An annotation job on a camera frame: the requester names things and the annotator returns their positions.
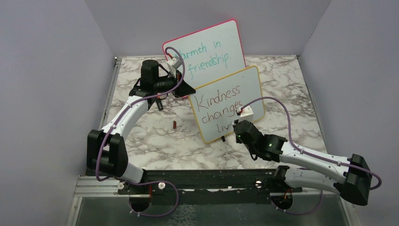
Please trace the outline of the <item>black orange highlighter marker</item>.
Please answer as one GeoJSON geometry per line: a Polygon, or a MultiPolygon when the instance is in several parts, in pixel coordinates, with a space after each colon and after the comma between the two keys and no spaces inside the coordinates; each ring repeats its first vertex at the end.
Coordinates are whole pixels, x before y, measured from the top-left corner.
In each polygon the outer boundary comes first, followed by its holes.
{"type": "Polygon", "coordinates": [[[156,104],[157,104],[157,108],[158,108],[159,111],[162,111],[164,109],[161,99],[158,98],[156,100],[156,104]]]}

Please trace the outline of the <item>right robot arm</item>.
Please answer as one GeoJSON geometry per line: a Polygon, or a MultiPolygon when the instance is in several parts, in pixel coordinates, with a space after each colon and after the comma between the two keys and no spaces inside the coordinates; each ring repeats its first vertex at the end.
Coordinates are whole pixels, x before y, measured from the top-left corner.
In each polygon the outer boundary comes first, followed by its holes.
{"type": "Polygon", "coordinates": [[[271,179],[279,192],[288,187],[309,187],[339,194],[344,200],[359,206],[368,204],[372,175],[363,156],[350,158],[328,155],[289,142],[273,134],[262,134],[252,122],[235,120],[236,142],[243,144],[253,160],[289,163],[303,168],[287,169],[271,179]]]}

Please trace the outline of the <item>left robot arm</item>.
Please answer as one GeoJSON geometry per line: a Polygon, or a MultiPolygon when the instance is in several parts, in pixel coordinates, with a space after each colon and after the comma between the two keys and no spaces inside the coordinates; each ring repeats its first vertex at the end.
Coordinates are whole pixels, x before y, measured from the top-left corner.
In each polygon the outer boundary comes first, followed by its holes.
{"type": "Polygon", "coordinates": [[[178,57],[167,61],[165,76],[159,75],[163,66],[156,60],[144,60],[141,75],[131,89],[123,108],[100,130],[91,130],[87,138],[87,167],[98,181],[119,178],[130,182],[131,189],[143,193],[148,187],[144,169],[129,163],[125,137],[138,120],[156,103],[162,110],[161,96],[180,98],[196,91],[184,81],[184,62],[178,57]]]}

